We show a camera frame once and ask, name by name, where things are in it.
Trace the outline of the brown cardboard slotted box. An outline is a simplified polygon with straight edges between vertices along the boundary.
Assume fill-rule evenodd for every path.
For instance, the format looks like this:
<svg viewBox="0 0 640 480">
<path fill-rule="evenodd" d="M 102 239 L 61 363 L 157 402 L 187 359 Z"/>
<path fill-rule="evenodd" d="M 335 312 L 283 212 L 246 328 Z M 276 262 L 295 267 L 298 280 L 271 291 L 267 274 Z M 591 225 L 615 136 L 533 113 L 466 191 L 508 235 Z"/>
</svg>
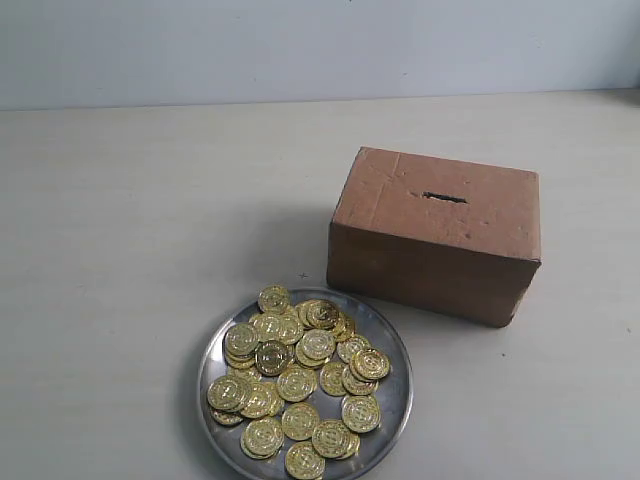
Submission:
<svg viewBox="0 0 640 480">
<path fill-rule="evenodd" d="M 326 279 L 503 328 L 541 263 L 537 173 L 363 146 L 330 221 Z"/>
</svg>

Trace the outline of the gold coin stack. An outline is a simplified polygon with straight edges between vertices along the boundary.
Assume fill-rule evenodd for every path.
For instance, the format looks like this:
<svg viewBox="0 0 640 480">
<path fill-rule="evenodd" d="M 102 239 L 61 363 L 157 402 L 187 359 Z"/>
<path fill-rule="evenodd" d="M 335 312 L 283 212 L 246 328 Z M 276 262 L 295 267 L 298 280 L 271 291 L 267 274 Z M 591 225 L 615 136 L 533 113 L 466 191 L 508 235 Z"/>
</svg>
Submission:
<svg viewBox="0 0 640 480">
<path fill-rule="evenodd" d="M 391 362 L 384 352 L 375 348 L 366 348 L 351 357 L 350 369 L 354 375 L 367 381 L 380 380 L 389 374 Z"/>
<path fill-rule="evenodd" d="M 337 325 L 340 319 L 340 312 L 328 300 L 313 299 L 307 305 L 305 317 L 313 328 L 331 330 Z"/>
</svg>

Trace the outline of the gold coin plate top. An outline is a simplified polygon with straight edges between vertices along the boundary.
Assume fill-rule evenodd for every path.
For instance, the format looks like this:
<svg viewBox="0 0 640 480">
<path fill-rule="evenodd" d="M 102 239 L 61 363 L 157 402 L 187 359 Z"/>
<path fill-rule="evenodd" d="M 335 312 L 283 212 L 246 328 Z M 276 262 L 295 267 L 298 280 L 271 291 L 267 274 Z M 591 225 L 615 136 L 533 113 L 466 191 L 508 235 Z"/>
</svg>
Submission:
<svg viewBox="0 0 640 480">
<path fill-rule="evenodd" d="M 263 313 L 282 314 L 291 305 L 290 292 L 281 285 L 270 285 L 259 292 L 257 303 Z"/>
</svg>

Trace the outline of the dark gold coin centre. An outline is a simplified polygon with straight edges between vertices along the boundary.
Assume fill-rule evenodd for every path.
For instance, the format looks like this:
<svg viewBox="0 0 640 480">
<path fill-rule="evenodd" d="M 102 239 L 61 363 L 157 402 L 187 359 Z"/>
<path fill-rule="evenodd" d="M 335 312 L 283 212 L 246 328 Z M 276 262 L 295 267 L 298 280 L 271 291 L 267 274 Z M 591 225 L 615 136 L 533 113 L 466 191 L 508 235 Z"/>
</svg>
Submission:
<svg viewBox="0 0 640 480">
<path fill-rule="evenodd" d="M 274 377 L 283 373 L 294 358 L 290 346 L 277 340 L 261 343 L 255 351 L 255 366 L 265 376 Z"/>
</svg>

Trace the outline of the gold coin bottom edge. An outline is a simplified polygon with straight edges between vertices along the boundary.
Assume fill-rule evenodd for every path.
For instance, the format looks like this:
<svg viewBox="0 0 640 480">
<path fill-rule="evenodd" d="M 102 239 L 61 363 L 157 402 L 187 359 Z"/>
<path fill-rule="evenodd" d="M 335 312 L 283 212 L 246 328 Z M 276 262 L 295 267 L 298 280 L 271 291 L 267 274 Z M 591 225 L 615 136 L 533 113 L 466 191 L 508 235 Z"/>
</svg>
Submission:
<svg viewBox="0 0 640 480">
<path fill-rule="evenodd" d="M 310 441 L 294 443 L 286 453 L 285 468 L 295 479 L 317 479 L 325 471 L 325 459 L 314 449 Z"/>
</svg>

